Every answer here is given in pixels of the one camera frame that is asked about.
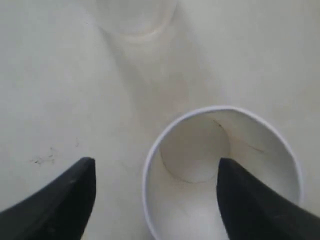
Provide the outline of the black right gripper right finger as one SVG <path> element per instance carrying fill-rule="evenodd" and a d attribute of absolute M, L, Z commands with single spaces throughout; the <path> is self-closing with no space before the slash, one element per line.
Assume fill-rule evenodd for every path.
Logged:
<path fill-rule="evenodd" d="M 231 240 L 318 240 L 320 218 L 269 188 L 231 158 L 218 165 L 216 197 Z"/>

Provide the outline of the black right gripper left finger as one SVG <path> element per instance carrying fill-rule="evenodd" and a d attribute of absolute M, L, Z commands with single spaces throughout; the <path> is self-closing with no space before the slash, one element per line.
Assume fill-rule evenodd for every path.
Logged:
<path fill-rule="evenodd" d="M 2 240 L 80 240 L 96 199 L 96 162 L 83 157 L 47 186 L 0 213 Z"/>

